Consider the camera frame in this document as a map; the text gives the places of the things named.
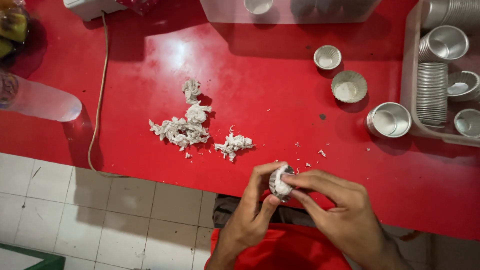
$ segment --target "red tabletop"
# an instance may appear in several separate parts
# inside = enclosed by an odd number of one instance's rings
[[[285,160],[303,172],[308,162],[365,185],[382,223],[480,239],[478,148],[410,135],[379,139],[363,127],[370,109],[399,101],[405,19],[415,2],[383,0],[365,23],[337,25],[211,24],[198,0],[159,1],[145,17],[108,14],[111,55],[94,165],[241,196],[253,166]],[[1,111],[0,151],[87,168],[105,56],[101,20],[83,23],[56,0],[27,7],[37,19],[35,45],[12,70],[76,95],[84,110],[71,123]],[[312,60],[325,44],[343,56],[330,72]],[[334,99],[330,84],[342,70],[367,80],[362,101]],[[200,100],[213,111],[204,123],[212,138],[188,149],[189,160],[148,125],[184,116],[188,77],[202,83]],[[256,144],[233,163],[213,150],[231,125]]]

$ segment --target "clear plastic container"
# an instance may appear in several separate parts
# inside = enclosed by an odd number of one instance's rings
[[[236,24],[361,23],[380,1],[200,0],[208,21]]]
[[[422,13],[423,0],[419,0],[417,5],[410,11],[407,16],[405,29],[405,46],[403,52],[402,67],[402,87],[400,93],[400,104],[402,104],[410,112],[412,116],[412,127],[409,133],[415,136],[441,139],[446,143],[459,144],[480,147],[479,138],[471,138],[460,135],[454,124],[455,115],[463,109],[480,109],[478,102],[451,102],[448,101],[447,122],[445,128],[427,127],[417,116],[417,67],[419,62],[419,45],[420,45],[420,23]],[[471,50],[459,60],[455,60],[449,64],[449,73],[460,70],[468,70],[479,72],[478,62],[480,56],[476,47],[480,43],[480,35],[469,37],[471,42]]]
[[[9,73],[0,77],[2,110],[60,122],[74,120],[82,111],[82,103],[72,94]]]

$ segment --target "clear plastic bottle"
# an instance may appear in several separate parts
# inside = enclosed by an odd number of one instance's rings
[[[72,94],[10,73],[1,72],[0,78],[2,110],[60,122],[74,120],[82,111],[82,103]]]

